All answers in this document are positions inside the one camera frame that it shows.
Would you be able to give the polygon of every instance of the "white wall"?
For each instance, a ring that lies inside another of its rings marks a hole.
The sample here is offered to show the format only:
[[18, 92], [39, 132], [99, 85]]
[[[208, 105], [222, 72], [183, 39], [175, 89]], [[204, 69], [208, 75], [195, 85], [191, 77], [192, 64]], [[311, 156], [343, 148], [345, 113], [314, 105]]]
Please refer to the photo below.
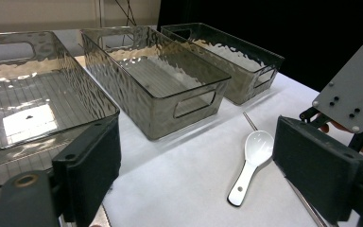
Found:
[[[125, 26], [115, 0], [104, 2], [104, 26]], [[127, 10], [127, 0], [117, 0]], [[99, 0], [0, 0], [0, 32], [97, 27]], [[157, 25], [161, 0], [130, 0], [137, 25]]]

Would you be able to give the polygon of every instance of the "metal rod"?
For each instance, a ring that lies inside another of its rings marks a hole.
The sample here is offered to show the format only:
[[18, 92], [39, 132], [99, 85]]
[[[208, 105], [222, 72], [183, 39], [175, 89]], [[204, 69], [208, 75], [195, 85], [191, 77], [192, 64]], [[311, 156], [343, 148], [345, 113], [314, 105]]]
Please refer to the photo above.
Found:
[[291, 183], [290, 181], [288, 181], [288, 183], [290, 184], [291, 188], [293, 188], [293, 191], [299, 197], [300, 201], [302, 202], [302, 205], [305, 207], [305, 209], [307, 210], [311, 218], [317, 223], [317, 225], [319, 227], [329, 227], [329, 225], [325, 221], [323, 221], [320, 214], [318, 214], [317, 210], [315, 210], [315, 208], [305, 199], [305, 197], [302, 195], [299, 189], [297, 189], [297, 187], [295, 187], [293, 183]]
[[243, 115], [246, 117], [246, 119], [249, 121], [251, 127], [255, 130], [258, 131], [258, 129], [255, 127], [254, 123], [251, 121], [251, 119], [249, 118], [249, 116], [247, 115], [246, 112], [243, 112]]

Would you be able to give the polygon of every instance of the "bolt hole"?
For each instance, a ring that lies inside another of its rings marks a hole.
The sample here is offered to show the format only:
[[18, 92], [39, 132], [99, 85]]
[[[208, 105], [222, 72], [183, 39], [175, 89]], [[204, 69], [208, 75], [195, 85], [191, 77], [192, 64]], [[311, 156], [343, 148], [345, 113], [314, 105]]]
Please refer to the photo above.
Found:
[[19, 179], [17, 179], [15, 182], [14, 182], [14, 185], [16, 187], [25, 187], [25, 186], [29, 186], [33, 183], [35, 183], [38, 179], [38, 176], [36, 174], [28, 174], [28, 175], [25, 175]]

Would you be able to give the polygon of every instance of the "bin handle cutout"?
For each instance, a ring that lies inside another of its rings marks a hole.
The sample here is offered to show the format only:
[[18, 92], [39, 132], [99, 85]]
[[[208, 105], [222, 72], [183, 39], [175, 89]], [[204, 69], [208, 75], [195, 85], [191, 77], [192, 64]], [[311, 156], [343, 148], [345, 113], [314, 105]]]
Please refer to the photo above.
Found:
[[257, 88], [268, 81], [270, 81], [274, 77], [275, 68], [268, 70], [267, 72], [261, 74], [254, 83], [254, 88]]
[[0, 62], [31, 60], [35, 56], [34, 46], [28, 42], [0, 44]]
[[209, 107], [214, 102], [215, 96], [216, 92], [213, 90], [182, 100], [176, 104], [173, 117], [180, 118]]
[[98, 43], [103, 49], [127, 49], [134, 45], [134, 36], [132, 34], [105, 35], [98, 38]]
[[173, 31], [176, 35], [184, 38], [185, 40], [189, 40], [191, 36], [191, 29], [181, 29]]

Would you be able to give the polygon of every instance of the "spoon handle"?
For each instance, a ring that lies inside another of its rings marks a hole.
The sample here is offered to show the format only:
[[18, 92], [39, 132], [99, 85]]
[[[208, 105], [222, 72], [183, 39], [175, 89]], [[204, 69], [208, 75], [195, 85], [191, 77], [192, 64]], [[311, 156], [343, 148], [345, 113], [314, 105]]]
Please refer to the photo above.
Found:
[[254, 166], [249, 162], [245, 162], [240, 176], [235, 182], [231, 192], [228, 196], [228, 201], [234, 206], [240, 206], [246, 196], [247, 189], [251, 181], [251, 177], [258, 166]]

